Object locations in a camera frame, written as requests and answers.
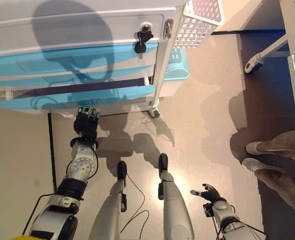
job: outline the drawer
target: drawer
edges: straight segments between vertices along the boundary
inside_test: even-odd
[[[52,111],[101,106],[143,98],[155,91],[148,78],[40,88],[0,102],[0,107],[18,111]]]
[[[150,66],[155,64],[157,46],[157,43],[147,43],[143,59],[138,58],[134,46],[129,44],[1,56],[0,77],[76,71],[112,71],[114,69]]]
[[[50,88],[106,81],[123,81],[150,77],[153,73],[154,65],[76,74],[67,72],[67,74],[63,75],[45,75],[42,77],[22,78],[16,80],[0,80],[0,91]]]
[[[29,2],[35,1],[25,1],[24,4],[28,5]],[[146,23],[151,26],[154,35],[150,42],[163,42],[167,41],[163,37],[165,22],[169,18],[174,19],[176,13],[175,5],[114,10],[114,4],[111,4],[106,10],[97,11],[97,4],[98,1],[88,1],[86,4],[76,1],[46,1],[36,5],[33,12],[26,17],[14,14],[8,19],[4,14],[0,17],[0,56],[36,52],[40,49],[44,52],[92,46],[133,45],[138,41],[137,32]],[[4,4],[0,11],[4,12],[6,8],[8,12],[12,12],[14,6],[15,1],[11,1],[8,5]]]

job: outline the caster wheel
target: caster wheel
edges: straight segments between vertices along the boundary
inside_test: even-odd
[[[165,153],[161,153],[158,158],[158,175],[161,178],[161,173],[168,171],[168,156]]]
[[[253,74],[254,72],[258,71],[263,66],[263,59],[260,58],[260,54],[256,54],[255,56],[251,57],[251,59],[247,62],[244,67],[244,72],[247,75]]]
[[[152,119],[157,119],[160,116],[160,112],[157,108],[150,109],[148,114]]]
[[[158,198],[159,200],[164,200],[163,183],[162,183],[162,182],[158,184],[157,198]]]

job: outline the blue drawer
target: blue drawer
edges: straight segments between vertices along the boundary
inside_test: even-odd
[[[147,43],[146,53],[156,50],[157,46],[157,43]],[[135,58],[138,58],[138,54],[131,44],[0,56],[0,76],[75,72],[88,68],[112,66]]]
[[[66,93],[55,93],[46,95],[37,95],[32,97],[20,97],[11,100],[0,102],[0,107],[4,109],[13,110],[57,110],[57,109],[73,109],[87,106],[100,106],[105,104],[113,104],[124,102],[127,100],[134,100],[145,97],[154,93],[154,85],[138,85],[129,87],[111,88],[100,90],[88,90]],[[64,87],[44,88],[46,91],[54,91],[58,89],[61,91]]]
[[[144,70],[147,70],[150,67],[152,66],[149,65],[149,66],[139,66],[139,67],[133,67],[133,68],[107,70],[107,71],[43,76],[43,77],[23,78],[23,79],[16,79],[16,80],[3,80],[3,81],[0,81],[0,87],[45,88],[45,87],[56,87],[56,86],[62,86],[62,85],[96,83],[96,82],[103,82],[106,80],[117,79],[117,78],[121,78],[131,74],[139,73]]]

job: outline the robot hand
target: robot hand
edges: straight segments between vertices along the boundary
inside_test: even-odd
[[[207,183],[203,183],[202,186],[205,188],[206,191],[199,192],[196,190],[191,190],[190,193],[192,195],[201,196],[205,200],[210,201],[212,204],[219,200],[226,201],[224,198],[220,197],[219,192],[215,189],[214,186]]]
[[[204,198],[211,203],[203,205],[206,217],[215,217],[219,227],[217,238],[222,233],[225,240],[261,240],[248,225],[243,223],[232,207],[210,184],[202,184],[205,191],[191,190],[190,193]]]
[[[79,137],[72,139],[71,147],[79,140],[91,142],[92,145],[95,143],[97,147],[96,138],[99,119],[100,113],[95,108],[80,107],[73,124],[74,131]]]

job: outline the white sneaker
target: white sneaker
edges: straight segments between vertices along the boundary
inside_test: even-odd
[[[253,155],[260,155],[260,154],[264,154],[263,152],[259,152],[257,150],[257,146],[263,143],[262,141],[254,141],[254,142],[250,142],[248,145],[246,145],[245,149],[249,154],[253,154]]]
[[[267,164],[264,164],[263,162],[260,162],[259,160],[255,159],[255,158],[244,159],[242,162],[242,166],[253,173],[259,169],[271,169],[271,170],[276,170],[276,171],[284,173],[284,174],[286,173],[284,171],[284,169],[279,166],[267,165]]]

